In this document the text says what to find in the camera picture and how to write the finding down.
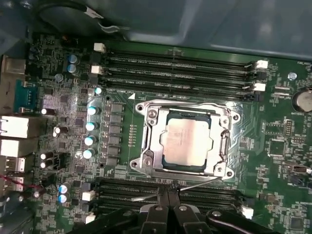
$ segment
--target integrated circuit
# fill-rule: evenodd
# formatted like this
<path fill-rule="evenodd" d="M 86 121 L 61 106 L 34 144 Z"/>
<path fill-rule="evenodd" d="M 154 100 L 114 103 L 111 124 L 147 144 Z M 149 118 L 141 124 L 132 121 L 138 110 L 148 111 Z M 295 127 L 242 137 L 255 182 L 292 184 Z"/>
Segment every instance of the integrated circuit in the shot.
<path fill-rule="evenodd" d="M 79 126 L 79 127 L 83 127 L 84 126 L 84 121 L 81 118 L 76 118 L 75 119 L 75 125 Z"/>
<path fill-rule="evenodd" d="M 53 94 L 53 89 L 51 89 L 51 88 L 45 88 L 44 89 L 44 94 L 46 94 L 46 95 L 52 95 Z"/>
<path fill-rule="evenodd" d="M 68 96 L 60 96 L 61 103 L 68 103 Z"/>
<path fill-rule="evenodd" d="M 60 143 L 58 144 L 58 147 L 59 147 L 60 149 L 65 149 L 66 143 L 65 143 L 65 142 L 60 142 Z"/>
<path fill-rule="evenodd" d="M 119 113 L 123 111 L 123 104 L 113 103 L 112 104 L 112 113 Z"/>
<path fill-rule="evenodd" d="M 291 217 L 290 229 L 292 230 L 302 230 L 303 229 L 303 218 Z"/>
<path fill-rule="evenodd" d="M 110 134 L 119 134 L 119 133 L 121 133 L 121 127 L 120 126 L 111 125 L 109 127 L 109 133 Z"/>
<path fill-rule="evenodd" d="M 81 186 L 81 181 L 80 180 L 74 180 L 73 181 L 73 187 L 80 187 Z"/>
<path fill-rule="evenodd" d="M 120 137 L 118 136 L 109 136 L 108 143 L 112 145 L 118 145 L 120 143 Z"/>
<path fill-rule="evenodd" d="M 75 166 L 75 171 L 77 172 L 77 173 L 83 173 L 84 172 L 84 166 L 82 166 L 82 165 L 76 165 Z"/>

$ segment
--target dimm slot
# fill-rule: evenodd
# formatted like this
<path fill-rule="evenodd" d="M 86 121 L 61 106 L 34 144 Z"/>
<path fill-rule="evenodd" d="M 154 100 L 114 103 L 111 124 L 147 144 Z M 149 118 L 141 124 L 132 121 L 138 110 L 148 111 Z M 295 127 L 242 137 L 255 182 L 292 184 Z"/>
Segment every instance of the dimm slot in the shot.
<path fill-rule="evenodd" d="M 110 81 L 110 80 L 100 80 L 100 85 L 106 86 L 106 88 L 111 89 L 121 89 L 121 90 L 134 90 L 134 91 L 143 91 L 143 92 L 150 92 L 150 93 L 166 93 L 169 95 L 181 95 L 181 96 L 190 96 L 190 97 L 210 97 L 210 98 L 222 98 L 226 100 L 232 101 L 250 101 L 249 98 L 245 98 L 244 95 L 237 95 L 237 94 L 226 94 L 226 93 L 212 93 L 212 92 L 205 92 L 196 89 L 178 89 L 172 87 L 160 87 L 156 86 L 155 84 L 150 84 L 150 86 L 142 86 L 136 84 L 128 84 L 123 81 Z"/>
<path fill-rule="evenodd" d="M 167 63 L 162 63 L 161 62 L 151 64 L 151 63 L 130 63 L 126 61 L 110 61 L 107 67 L 116 67 L 116 66 L 123 66 L 123 67 L 129 67 L 129 68 L 138 68 L 138 69 L 157 69 L 161 70 L 163 72 L 172 72 L 172 73 L 183 73 L 187 75 L 195 75 L 195 74 L 200 74 L 202 76 L 216 76 L 216 77 L 222 77 L 222 78 L 228 78 L 228 79 L 237 79 L 237 80 L 246 80 L 246 78 L 249 77 L 249 75 L 246 75 L 245 73 L 239 73 L 239 72 L 234 72 L 233 70 L 228 70 L 224 68 L 218 68 L 218 69 L 212 69 L 212 68 L 207 68 L 206 70 L 204 69 L 199 69 L 199 68 L 186 68 L 186 67 L 178 67 L 176 64 L 172 64 L 171 66 L 166 65 Z"/>
<path fill-rule="evenodd" d="M 182 56 L 170 56 L 170 55 L 162 55 L 162 54 L 152 54 L 152 53 L 143 53 L 143 52 L 130 52 L 130 51 L 113 51 L 109 54 L 109 56 L 130 56 L 130 57 L 142 57 L 152 58 L 152 59 L 174 59 L 179 62 L 196 62 L 196 63 L 205 63 L 205 64 L 215 64 L 222 65 L 232 69 L 240 69 L 242 71 L 248 71 L 246 66 L 248 63 L 235 63 L 235 62 L 227 62 L 227 61 L 219 61 L 219 60 L 211 60 L 211 59 L 200 59 L 200 58 L 190 58 L 190 57 L 182 57 Z"/>

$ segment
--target blue capacitor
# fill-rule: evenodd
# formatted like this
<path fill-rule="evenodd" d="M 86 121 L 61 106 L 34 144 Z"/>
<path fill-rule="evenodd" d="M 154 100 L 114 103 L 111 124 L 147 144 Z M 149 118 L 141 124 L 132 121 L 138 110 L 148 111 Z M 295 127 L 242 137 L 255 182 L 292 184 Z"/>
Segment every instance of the blue capacitor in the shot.
<path fill-rule="evenodd" d="M 77 56 L 76 55 L 70 55 L 70 56 L 68 56 L 68 61 L 70 62 L 70 63 L 78 63 L 78 58 L 77 58 Z"/>
<path fill-rule="evenodd" d="M 95 106 L 89 106 L 87 109 L 87 113 L 91 116 L 96 115 L 99 112 L 98 107 Z"/>
<path fill-rule="evenodd" d="M 69 64 L 67 66 L 67 71 L 73 75 L 77 75 L 79 73 L 79 70 L 77 69 L 77 67 L 73 64 Z"/>
<path fill-rule="evenodd" d="M 61 194 L 61 195 L 58 196 L 58 201 L 60 203 L 65 203 L 68 199 L 69 199 L 69 194 L 68 193 Z"/>
<path fill-rule="evenodd" d="M 93 131 L 94 129 L 96 129 L 98 127 L 98 124 L 95 122 L 88 122 L 86 124 L 86 129 L 87 131 Z"/>

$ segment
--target green circuit board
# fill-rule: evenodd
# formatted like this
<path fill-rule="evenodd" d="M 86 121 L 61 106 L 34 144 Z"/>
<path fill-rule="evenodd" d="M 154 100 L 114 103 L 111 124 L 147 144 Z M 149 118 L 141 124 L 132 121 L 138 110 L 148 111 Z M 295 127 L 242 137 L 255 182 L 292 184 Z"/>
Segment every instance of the green circuit board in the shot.
<path fill-rule="evenodd" d="M 265 70 L 266 90 L 261 101 L 239 101 L 226 98 L 197 96 L 188 94 L 168 94 L 142 89 L 103 88 L 101 95 L 94 95 L 95 87 L 90 84 L 90 54 L 95 40 L 75 40 L 75 46 L 63 45 L 54 36 L 38 35 L 34 46 L 38 59 L 29 60 L 26 73 L 29 82 L 38 86 L 37 111 L 42 107 L 53 108 L 57 116 L 49 117 L 47 134 L 40 137 L 39 153 L 45 151 L 67 152 L 71 154 L 70 164 L 58 174 L 58 184 L 65 181 L 91 182 L 96 177 L 111 177 L 129 180 L 148 180 L 145 175 L 129 167 L 130 160 L 139 157 L 141 152 L 143 116 L 135 112 L 139 102 L 153 99 L 214 102 L 225 104 L 241 114 L 242 120 L 235 125 L 231 136 L 228 166 L 235 176 L 214 187 L 237 189 L 255 198 L 253 221 L 286 234 L 311 234 L 312 226 L 312 177 L 285 170 L 284 162 L 294 162 L 311 166 L 312 155 L 312 115 L 301 113 L 292 105 L 293 96 L 302 88 L 312 85 L 311 64 L 304 61 L 283 58 L 264 58 L 225 52 L 177 48 L 163 45 L 150 45 L 120 41 L 102 42 L 111 50 L 144 52 L 158 55 L 177 53 L 186 58 L 213 59 L 219 61 L 248 63 L 267 60 Z M 80 75 L 73 76 L 66 71 L 67 56 L 75 54 L 80 58 Z M 289 73 L 297 78 L 289 79 Z M 63 74 L 61 82 L 55 81 L 56 74 Z M 104 122 L 105 116 L 87 115 L 88 106 L 116 108 L 118 116 L 115 129 L 115 148 L 118 157 L 108 162 L 105 157 L 105 144 L 99 144 L 98 157 L 90 160 L 82 158 L 86 150 L 83 139 L 88 136 L 87 121 Z M 70 126 L 65 136 L 54 138 L 49 132 L 56 125 Z M 92 132 L 99 142 L 108 141 L 109 130 L 99 128 Z M 36 170 L 40 179 L 42 171 Z M 37 202 L 35 230 L 38 233 L 66 233 L 75 222 L 81 222 L 88 215 L 81 203 L 82 185 L 72 186 L 71 202 L 60 204 L 57 194 L 45 194 Z"/>

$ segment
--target capacitor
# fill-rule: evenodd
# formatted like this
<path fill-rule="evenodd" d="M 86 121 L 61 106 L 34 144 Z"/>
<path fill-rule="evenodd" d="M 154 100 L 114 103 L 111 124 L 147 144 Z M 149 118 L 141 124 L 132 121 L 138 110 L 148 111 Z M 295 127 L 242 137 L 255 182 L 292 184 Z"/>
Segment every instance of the capacitor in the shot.
<path fill-rule="evenodd" d="M 97 87 L 97 88 L 95 88 L 94 92 L 96 95 L 101 95 L 103 93 L 103 90 L 102 90 L 102 88 Z"/>
<path fill-rule="evenodd" d="M 41 160 L 46 160 L 53 157 L 53 152 L 46 152 L 40 155 Z"/>
<path fill-rule="evenodd" d="M 96 143 L 96 141 L 97 141 L 97 138 L 95 136 L 88 136 L 84 139 L 84 143 L 87 146 L 93 145 L 94 143 Z"/>
<path fill-rule="evenodd" d="M 78 64 L 79 63 L 79 60 L 78 60 L 76 55 L 69 55 L 68 56 L 68 61 L 70 63 L 74 63 L 74 64 Z"/>
<path fill-rule="evenodd" d="M 97 129 L 97 128 L 98 128 L 98 124 L 95 123 L 95 122 L 88 122 L 88 123 L 86 124 L 86 129 L 87 129 L 87 131 L 93 131 L 93 130 L 95 130 L 95 129 Z"/>
<path fill-rule="evenodd" d="M 312 112 L 312 89 L 305 88 L 292 97 L 293 108 L 302 113 Z"/>
<path fill-rule="evenodd" d="M 54 129 L 54 132 L 56 134 L 66 133 L 66 132 L 68 132 L 68 128 L 67 127 L 56 127 Z"/>
<path fill-rule="evenodd" d="M 41 167 L 41 168 L 47 168 L 47 167 L 52 166 L 52 165 L 53 165 L 53 160 L 48 159 L 48 160 L 46 160 L 45 162 L 42 162 L 42 163 L 40 164 L 40 167 Z"/>
<path fill-rule="evenodd" d="M 66 201 L 69 201 L 69 193 L 61 194 L 58 196 L 58 201 L 60 203 L 65 203 Z"/>
<path fill-rule="evenodd" d="M 87 150 L 83 151 L 82 156 L 85 159 L 90 159 L 95 154 L 96 154 L 96 151 L 94 149 L 90 148 L 90 149 L 87 149 Z"/>
<path fill-rule="evenodd" d="M 41 189 L 39 191 L 35 191 L 34 194 L 33 194 L 33 197 L 34 198 L 39 198 L 40 196 L 44 195 L 46 192 L 47 192 L 46 188 L 43 188 L 43 189 Z"/>
<path fill-rule="evenodd" d="M 58 188 L 58 191 L 61 193 L 61 194 L 65 194 L 67 193 L 71 188 L 71 185 L 70 183 L 68 182 L 65 182 L 63 183 L 62 185 L 60 185 L 60 187 Z"/>
<path fill-rule="evenodd" d="M 77 69 L 77 67 L 73 64 L 69 64 L 67 66 L 67 71 L 71 74 L 73 74 L 74 76 L 77 75 L 79 73 L 79 70 Z"/>
<path fill-rule="evenodd" d="M 56 74 L 56 75 L 54 76 L 54 80 L 55 80 L 55 82 L 57 82 L 57 83 L 62 82 L 62 81 L 64 80 L 63 74 L 61 74 L 61 73 Z"/>
<path fill-rule="evenodd" d="M 99 113 L 99 108 L 95 106 L 89 106 L 87 109 L 87 113 L 91 116 L 96 115 Z"/>
<path fill-rule="evenodd" d="M 54 116 L 55 113 L 55 110 L 50 108 L 43 108 L 41 110 L 41 114 L 43 114 L 44 116 Z"/>

